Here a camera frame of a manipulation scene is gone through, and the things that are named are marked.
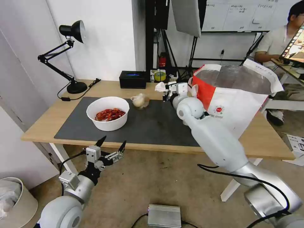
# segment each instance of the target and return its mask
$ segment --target whiteboard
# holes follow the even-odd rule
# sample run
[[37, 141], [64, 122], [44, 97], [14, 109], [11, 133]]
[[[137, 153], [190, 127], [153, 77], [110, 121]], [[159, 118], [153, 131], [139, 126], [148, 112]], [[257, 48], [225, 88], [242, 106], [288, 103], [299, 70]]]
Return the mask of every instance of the whiteboard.
[[202, 32], [269, 31], [287, 24], [300, 0], [208, 0]]

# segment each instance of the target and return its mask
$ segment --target black box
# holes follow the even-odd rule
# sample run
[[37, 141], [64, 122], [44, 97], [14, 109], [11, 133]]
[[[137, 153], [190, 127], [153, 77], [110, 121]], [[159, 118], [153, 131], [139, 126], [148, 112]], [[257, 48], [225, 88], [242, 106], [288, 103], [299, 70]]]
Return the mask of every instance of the black box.
[[122, 71], [119, 76], [119, 83], [122, 89], [145, 89], [145, 71]]

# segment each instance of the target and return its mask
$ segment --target red crayfish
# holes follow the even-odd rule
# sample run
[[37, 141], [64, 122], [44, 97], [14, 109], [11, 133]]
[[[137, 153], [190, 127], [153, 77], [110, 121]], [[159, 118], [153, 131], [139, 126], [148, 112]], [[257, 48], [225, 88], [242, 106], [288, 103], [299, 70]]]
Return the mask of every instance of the red crayfish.
[[116, 120], [116, 119], [122, 117], [124, 114], [126, 114], [126, 113], [124, 111], [119, 110], [118, 108], [105, 109], [96, 114], [95, 120], [97, 120], [97, 121], [106, 120], [108, 122], [111, 120]]

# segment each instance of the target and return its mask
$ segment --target lamp shade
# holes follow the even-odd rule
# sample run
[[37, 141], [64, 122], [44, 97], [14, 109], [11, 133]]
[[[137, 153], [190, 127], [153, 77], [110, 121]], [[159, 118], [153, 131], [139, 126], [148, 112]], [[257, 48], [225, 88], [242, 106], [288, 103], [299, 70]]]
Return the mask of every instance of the lamp shade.
[[82, 20], [76, 21], [72, 26], [61, 25], [59, 26], [59, 32], [64, 36], [73, 36], [81, 43], [85, 43], [86, 29]]

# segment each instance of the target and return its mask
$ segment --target black desk mat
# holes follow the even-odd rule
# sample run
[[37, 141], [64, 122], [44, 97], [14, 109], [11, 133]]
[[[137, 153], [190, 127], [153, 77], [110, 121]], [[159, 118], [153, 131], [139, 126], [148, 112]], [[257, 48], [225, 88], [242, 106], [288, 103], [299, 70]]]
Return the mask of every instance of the black desk mat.
[[106, 142], [199, 146], [169, 102], [150, 100], [147, 108], [139, 110], [126, 99], [130, 105], [126, 124], [115, 131], [101, 131], [86, 115], [89, 104], [97, 99], [82, 98], [54, 138], [97, 141], [106, 135]]

